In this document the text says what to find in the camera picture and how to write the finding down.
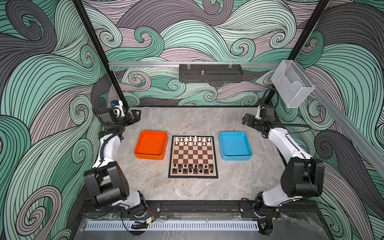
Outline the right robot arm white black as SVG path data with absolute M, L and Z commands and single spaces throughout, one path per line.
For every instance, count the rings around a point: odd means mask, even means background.
M 268 101 L 277 95 L 277 90 L 269 88 L 265 91 L 256 115 L 245 114 L 242 123 L 261 133 L 277 147 L 285 163 L 280 183 L 271 190 L 258 193 L 255 208 L 260 211 L 267 208 L 278 208 L 283 204 L 302 199 L 319 197 L 323 191 L 325 164 L 313 158 L 291 137 L 288 127 L 305 133 L 312 128 L 306 124 L 284 124 L 275 118 L 275 109 Z

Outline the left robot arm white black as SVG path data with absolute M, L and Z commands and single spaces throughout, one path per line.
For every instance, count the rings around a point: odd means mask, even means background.
M 141 119 L 140 110 L 125 110 L 122 101 L 112 101 L 110 107 L 97 110 L 94 115 L 103 125 L 99 132 L 100 148 L 92 168 L 84 173 L 85 186 L 92 203 L 97 207 L 122 207 L 127 211 L 145 211 L 148 207 L 144 195 L 129 187 L 117 158 L 126 127 Z

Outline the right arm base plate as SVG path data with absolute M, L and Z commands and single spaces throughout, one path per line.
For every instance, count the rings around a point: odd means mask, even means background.
M 263 203 L 242 199 L 239 208 L 243 218 L 253 219 L 278 219 L 281 217 L 277 208 L 264 206 Z

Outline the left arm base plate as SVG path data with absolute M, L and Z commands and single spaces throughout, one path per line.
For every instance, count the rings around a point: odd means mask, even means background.
M 157 201 L 146 202 L 131 209 L 122 207 L 123 217 L 130 219 L 144 219 L 149 217 L 158 218 L 161 212 L 161 203 Z

